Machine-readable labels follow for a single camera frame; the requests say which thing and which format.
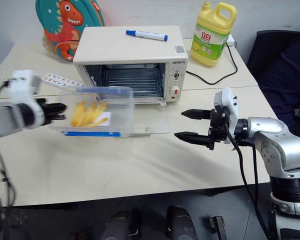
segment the bottle handle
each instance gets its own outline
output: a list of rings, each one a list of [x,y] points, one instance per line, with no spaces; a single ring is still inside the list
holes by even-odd
[[[230,13],[230,17],[226,17],[221,13],[221,10],[226,10],[227,12]],[[216,7],[216,16],[223,22],[224,27],[230,27],[235,23],[236,16],[237,16],[237,9],[225,2],[220,2]]]

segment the yellow bottle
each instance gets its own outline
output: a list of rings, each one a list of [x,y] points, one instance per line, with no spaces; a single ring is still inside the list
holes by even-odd
[[[191,56],[198,62],[212,67],[219,60],[234,27],[237,9],[225,2],[220,2],[212,10],[210,6],[210,2],[204,2],[196,20]],[[221,10],[229,12],[230,17],[224,16]]]

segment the person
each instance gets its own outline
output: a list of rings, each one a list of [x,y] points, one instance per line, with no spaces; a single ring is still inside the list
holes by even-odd
[[[277,118],[300,137],[300,34],[261,75],[259,87]]]

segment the whiteboard marker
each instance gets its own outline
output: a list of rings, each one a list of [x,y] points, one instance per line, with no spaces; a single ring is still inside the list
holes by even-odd
[[[151,33],[146,31],[135,31],[135,30],[126,30],[125,34],[135,37],[141,37],[145,39],[155,39],[155,40],[161,40],[161,41],[167,41],[168,35],[159,34],[159,33]]]

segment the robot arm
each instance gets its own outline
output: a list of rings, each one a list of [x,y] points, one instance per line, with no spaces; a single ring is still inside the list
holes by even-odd
[[[0,103],[0,138],[21,131],[63,120],[60,115],[66,109],[61,103],[46,103],[44,98],[33,97],[40,87],[41,79],[32,70],[18,70],[8,81],[10,102]]]
[[[266,117],[238,118],[237,97],[224,88],[214,98],[212,110],[191,109],[182,115],[191,119],[208,119],[208,136],[194,132],[179,132],[175,136],[191,144],[214,149],[215,142],[229,144],[225,124],[239,146],[255,145],[264,161],[272,187],[271,200],[277,209],[277,221],[285,222],[281,214],[298,218],[293,231],[300,228],[300,137],[289,132],[282,121]],[[278,236],[281,226],[277,225]]]

